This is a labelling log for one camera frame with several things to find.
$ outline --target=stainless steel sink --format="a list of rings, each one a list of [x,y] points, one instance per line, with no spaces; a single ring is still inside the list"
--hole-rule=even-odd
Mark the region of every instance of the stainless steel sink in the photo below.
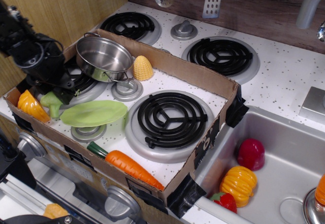
[[[236,152],[247,138],[260,140],[265,165],[248,205],[234,214],[211,201],[199,206],[227,223],[305,223],[303,199],[325,173],[325,133],[290,121],[257,107],[249,107],[242,121],[225,125],[195,172],[196,182],[208,193],[219,192],[225,173],[238,165]]]

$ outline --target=cardboard tray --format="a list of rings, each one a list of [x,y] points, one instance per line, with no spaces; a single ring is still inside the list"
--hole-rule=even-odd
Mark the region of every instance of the cardboard tray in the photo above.
[[[219,115],[205,132],[204,136],[197,144],[197,147],[187,159],[183,168],[169,182],[163,191],[151,187],[148,184],[125,174],[116,167],[110,165],[103,159],[88,151],[79,143],[52,129],[46,123],[42,123],[19,110],[17,108],[17,104],[21,92],[17,88],[13,88],[5,96],[8,106],[16,116],[30,123],[33,131],[38,135],[40,134],[45,138],[50,139],[51,141],[60,145],[62,148],[68,147],[69,149],[82,155],[89,161],[89,164],[91,164],[94,169],[103,173],[113,181],[121,184],[125,188],[131,189],[133,192],[137,192],[137,196],[141,196],[141,193],[145,192],[146,196],[144,198],[150,199],[153,197],[154,199],[159,199],[162,201],[164,206],[171,207],[172,202],[175,203],[175,197],[171,197],[172,193],[176,191],[177,187],[182,183],[182,181],[185,180],[185,182],[188,182],[187,178],[189,176],[190,178],[194,179],[193,172],[202,160],[202,157],[204,157],[206,151],[212,147],[215,136],[219,132],[222,124],[225,122],[227,109],[236,98],[240,85],[237,82],[228,79],[227,77],[220,75],[206,67],[184,61],[146,44],[122,36],[117,36],[101,29],[97,29],[94,33],[98,33],[103,38],[107,38],[119,43],[120,45],[124,46],[134,57],[144,55],[149,59],[153,68],[159,69],[168,75],[177,77],[189,84],[195,85],[227,99],[227,102],[221,109]],[[76,44],[71,45],[64,51],[66,60],[69,60],[75,54]]]

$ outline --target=green plate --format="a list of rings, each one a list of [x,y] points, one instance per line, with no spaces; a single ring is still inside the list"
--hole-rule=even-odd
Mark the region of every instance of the green plate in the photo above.
[[[127,106],[118,101],[90,101],[66,109],[60,119],[74,127],[90,127],[108,124],[127,113]]]

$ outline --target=stainless steel pot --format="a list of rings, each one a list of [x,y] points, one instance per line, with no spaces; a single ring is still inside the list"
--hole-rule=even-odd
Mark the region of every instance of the stainless steel pot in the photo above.
[[[114,41],[100,37],[84,37],[77,42],[77,65],[89,77],[102,82],[128,79],[126,72],[133,66],[131,54]]]

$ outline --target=wood panel backsplash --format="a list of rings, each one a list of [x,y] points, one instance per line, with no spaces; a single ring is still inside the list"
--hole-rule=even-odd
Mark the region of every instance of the wood panel backsplash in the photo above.
[[[54,38],[65,47],[78,40],[105,17],[115,12],[127,0],[4,0],[16,6],[29,19],[37,33]],[[11,57],[0,54],[0,95],[16,86],[25,74]]]
[[[319,25],[325,20],[324,0],[319,3],[309,29],[296,27],[303,0],[221,0],[220,16],[214,19],[202,18],[205,0],[175,0],[169,8],[161,8],[155,0],[129,1],[325,54],[325,43],[316,37]]]

